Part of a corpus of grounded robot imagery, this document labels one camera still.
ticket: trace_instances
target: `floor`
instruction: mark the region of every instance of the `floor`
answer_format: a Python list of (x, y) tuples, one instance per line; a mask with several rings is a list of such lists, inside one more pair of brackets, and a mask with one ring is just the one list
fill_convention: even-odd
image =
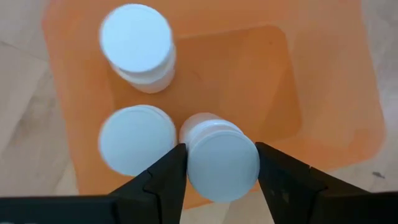
[[(40, 28), (48, 1), (0, 1), (0, 196), (78, 193)], [(387, 138), (374, 159), (331, 174), (370, 191), (398, 190), (398, 1), (363, 0), (363, 16)], [(181, 220), (244, 222), (273, 222), (260, 193), (184, 211)]]

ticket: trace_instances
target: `white bottle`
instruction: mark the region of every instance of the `white bottle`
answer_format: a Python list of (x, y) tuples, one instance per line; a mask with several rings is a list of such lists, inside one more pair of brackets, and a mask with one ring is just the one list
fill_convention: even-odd
[(118, 110), (99, 134), (99, 152), (114, 171), (137, 176), (177, 144), (175, 126), (161, 109), (137, 105)]
[(180, 142), (188, 149), (188, 178), (203, 197), (231, 202), (256, 183), (257, 148), (235, 124), (211, 113), (198, 113), (184, 122)]
[(105, 57), (136, 89), (156, 93), (174, 77), (175, 46), (167, 20), (155, 9), (126, 4), (110, 12), (99, 31)]

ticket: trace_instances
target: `orange plastic bin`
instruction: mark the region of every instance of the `orange plastic bin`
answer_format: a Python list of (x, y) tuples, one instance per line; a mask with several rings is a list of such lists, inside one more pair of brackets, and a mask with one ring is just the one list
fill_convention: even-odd
[[(97, 140), (115, 110), (150, 104), (177, 128), (211, 112), (319, 169), (371, 158), (384, 138), (361, 1), (145, 0), (170, 22), (176, 76), (148, 95), (120, 79), (101, 53), (101, 21), (123, 0), (54, 0), (44, 31), (81, 194), (106, 194), (131, 177), (111, 171)], [(207, 203), (190, 184), (184, 207)]]

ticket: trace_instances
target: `white bottle cap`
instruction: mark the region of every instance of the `white bottle cap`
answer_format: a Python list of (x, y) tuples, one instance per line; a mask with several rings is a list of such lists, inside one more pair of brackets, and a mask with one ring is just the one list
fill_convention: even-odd
[(126, 4), (112, 11), (102, 24), (100, 44), (113, 65), (134, 73), (157, 68), (174, 48), (166, 19), (142, 4)]
[(232, 202), (253, 188), (259, 154), (233, 123), (196, 114), (183, 124), (180, 138), (188, 148), (189, 180), (199, 194), (214, 202)]
[(123, 175), (137, 176), (176, 145), (175, 126), (149, 105), (121, 109), (105, 121), (99, 150), (105, 163)]

